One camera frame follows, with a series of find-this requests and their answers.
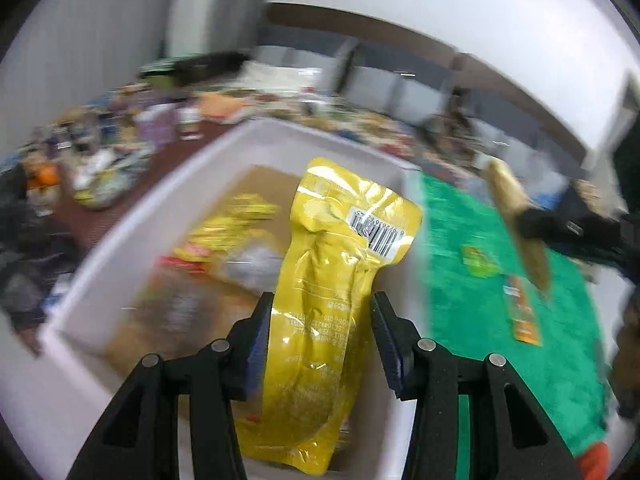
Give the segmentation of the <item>brown mixed snack packet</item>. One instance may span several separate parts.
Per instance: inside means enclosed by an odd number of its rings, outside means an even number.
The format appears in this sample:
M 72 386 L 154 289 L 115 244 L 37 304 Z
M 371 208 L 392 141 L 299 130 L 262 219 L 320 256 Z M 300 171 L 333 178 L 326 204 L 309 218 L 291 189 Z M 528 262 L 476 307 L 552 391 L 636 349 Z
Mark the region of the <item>brown mixed snack packet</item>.
M 518 226 L 521 215 L 532 209 L 532 202 L 502 159 L 489 157 L 483 174 L 491 200 L 511 235 L 527 278 L 547 296 L 550 292 L 551 274 L 546 245 L 536 238 L 526 238 Z

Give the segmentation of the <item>purple bottle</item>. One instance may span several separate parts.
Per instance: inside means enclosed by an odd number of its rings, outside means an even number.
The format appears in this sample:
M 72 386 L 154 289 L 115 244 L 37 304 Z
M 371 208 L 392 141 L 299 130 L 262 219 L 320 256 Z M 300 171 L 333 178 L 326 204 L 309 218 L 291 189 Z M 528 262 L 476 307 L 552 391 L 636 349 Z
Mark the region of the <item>purple bottle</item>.
M 134 118 L 140 141 L 151 142 L 159 150 L 176 140 L 175 103 L 152 105 Z

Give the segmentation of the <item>green floral tablecloth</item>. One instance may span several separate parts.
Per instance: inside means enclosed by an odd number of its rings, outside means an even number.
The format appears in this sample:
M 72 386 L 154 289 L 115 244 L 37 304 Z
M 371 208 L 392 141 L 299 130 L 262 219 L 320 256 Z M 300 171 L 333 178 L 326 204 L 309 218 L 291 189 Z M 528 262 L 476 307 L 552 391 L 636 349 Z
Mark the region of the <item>green floral tablecloth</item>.
M 600 326 L 578 265 L 549 252 L 551 292 L 526 292 L 542 346 L 516 341 L 503 285 L 506 274 L 524 278 L 521 260 L 499 215 L 489 206 L 436 178 L 422 179 L 427 265 L 427 330 L 459 356 L 505 356 L 555 424 L 582 475 L 603 479 L 610 452 L 604 442 L 608 385 Z M 476 278 L 465 267 L 461 247 L 480 248 L 501 268 L 493 278 Z

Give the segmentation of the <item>yellow barcode snack pouch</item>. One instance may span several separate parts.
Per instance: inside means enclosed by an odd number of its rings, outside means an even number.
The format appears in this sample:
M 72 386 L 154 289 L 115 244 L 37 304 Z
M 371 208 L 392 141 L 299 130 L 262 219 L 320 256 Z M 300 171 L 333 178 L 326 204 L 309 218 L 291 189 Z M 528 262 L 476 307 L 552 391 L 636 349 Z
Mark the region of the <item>yellow barcode snack pouch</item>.
M 375 275 L 401 262 L 421 222 L 390 188 L 326 158 L 308 164 L 271 308 L 262 410 L 239 422 L 244 456 L 326 473 L 369 359 Z

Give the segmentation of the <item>green snack packet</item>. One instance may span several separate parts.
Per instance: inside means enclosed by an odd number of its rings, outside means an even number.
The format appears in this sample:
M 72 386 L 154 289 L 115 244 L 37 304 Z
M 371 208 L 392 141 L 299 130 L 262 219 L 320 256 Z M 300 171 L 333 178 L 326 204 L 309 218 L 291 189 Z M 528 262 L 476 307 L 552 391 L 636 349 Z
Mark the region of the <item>green snack packet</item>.
M 493 278 L 501 273 L 501 268 L 480 248 L 471 245 L 461 247 L 461 257 L 465 267 L 476 278 Z

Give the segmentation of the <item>orange sausage packet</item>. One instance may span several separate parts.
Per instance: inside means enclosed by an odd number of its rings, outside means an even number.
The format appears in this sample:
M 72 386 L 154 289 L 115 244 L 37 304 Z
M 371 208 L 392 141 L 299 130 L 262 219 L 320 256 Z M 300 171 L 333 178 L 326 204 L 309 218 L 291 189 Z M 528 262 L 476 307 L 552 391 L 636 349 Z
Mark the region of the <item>orange sausage packet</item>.
M 506 274 L 503 293 L 513 338 L 523 344 L 541 347 L 541 334 L 536 313 L 528 299 L 523 280 L 517 275 Z

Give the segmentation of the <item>yellow red long snack packet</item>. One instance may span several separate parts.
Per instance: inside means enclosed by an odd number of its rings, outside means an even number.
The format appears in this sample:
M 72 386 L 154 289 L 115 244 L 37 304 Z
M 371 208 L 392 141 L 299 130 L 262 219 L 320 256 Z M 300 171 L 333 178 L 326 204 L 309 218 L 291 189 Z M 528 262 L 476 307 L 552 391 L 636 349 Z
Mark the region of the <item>yellow red long snack packet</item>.
M 259 194 L 235 195 L 221 214 L 210 214 L 170 255 L 158 258 L 156 264 L 194 275 L 209 274 L 252 236 L 266 234 L 265 230 L 258 229 L 258 223 L 273 219 L 279 212 L 278 205 Z

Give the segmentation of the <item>white storage box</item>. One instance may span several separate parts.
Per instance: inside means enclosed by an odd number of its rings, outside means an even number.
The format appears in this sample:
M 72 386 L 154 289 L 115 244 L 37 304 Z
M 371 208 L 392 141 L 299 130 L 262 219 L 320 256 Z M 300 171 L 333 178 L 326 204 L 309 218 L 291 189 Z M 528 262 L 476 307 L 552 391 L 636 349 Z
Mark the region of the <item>white storage box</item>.
M 160 180 L 77 271 L 46 333 L 96 402 L 73 479 L 391 479 L 412 406 L 382 300 L 420 315 L 420 169 L 252 119 Z

